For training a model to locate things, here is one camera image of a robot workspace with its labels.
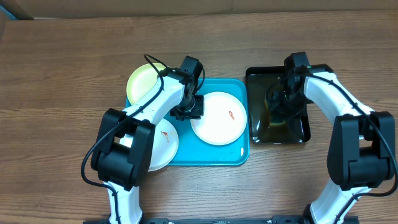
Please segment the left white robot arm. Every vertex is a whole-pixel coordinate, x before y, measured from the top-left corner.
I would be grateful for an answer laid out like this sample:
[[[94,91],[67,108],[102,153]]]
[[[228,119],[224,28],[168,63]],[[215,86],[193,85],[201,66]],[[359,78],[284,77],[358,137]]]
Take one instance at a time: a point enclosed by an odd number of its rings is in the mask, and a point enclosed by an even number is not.
[[[178,68],[156,69],[157,83],[123,111],[108,109],[95,144],[81,164],[81,177],[106,188],[111,213],[108,223],[139,223],[139,185],[151,162],[155,128],[169,114],[177,120],[200,119],[204,97],[197,95],[205,80],[201,62],[186,56]]]

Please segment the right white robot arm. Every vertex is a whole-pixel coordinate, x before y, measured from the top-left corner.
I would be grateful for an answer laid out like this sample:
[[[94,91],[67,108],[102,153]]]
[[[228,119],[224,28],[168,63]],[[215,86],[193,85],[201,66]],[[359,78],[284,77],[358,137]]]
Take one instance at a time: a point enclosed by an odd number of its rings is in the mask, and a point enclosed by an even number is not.
[[[311,65],[305,52],[284,60],[284,74],[270,86],[265,102],[270,122],[287,123],[309,103],[316,104],[333,130],[327,155],[330,179],[321,195],[304,211],[305,223],[343,223],[362,197],[387,197],[372,189],[385,180],[397,181],[394,117],[376,112],[356,99],[326,64]]]

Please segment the green yellow sponge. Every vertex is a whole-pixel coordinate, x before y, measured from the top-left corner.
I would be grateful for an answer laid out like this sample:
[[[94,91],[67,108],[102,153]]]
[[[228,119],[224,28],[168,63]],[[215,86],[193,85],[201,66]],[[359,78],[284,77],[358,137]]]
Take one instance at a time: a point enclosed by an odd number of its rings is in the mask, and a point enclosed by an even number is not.
[[[269,126],[280,126],[286,123],[284,117],[277,110],[278,105],[264,100],[264,106],[266,108],[266,117]]]

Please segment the white plate with red stain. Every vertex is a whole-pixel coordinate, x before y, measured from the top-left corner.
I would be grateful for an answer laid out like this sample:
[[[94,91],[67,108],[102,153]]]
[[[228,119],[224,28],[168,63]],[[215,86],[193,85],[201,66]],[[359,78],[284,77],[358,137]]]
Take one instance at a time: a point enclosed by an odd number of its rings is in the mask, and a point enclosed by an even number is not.
[[[223,146],[240,138],[247,120],[242,102],[229,93],[215,91],[204,95],[203,116],[190,123],[202,141]]]

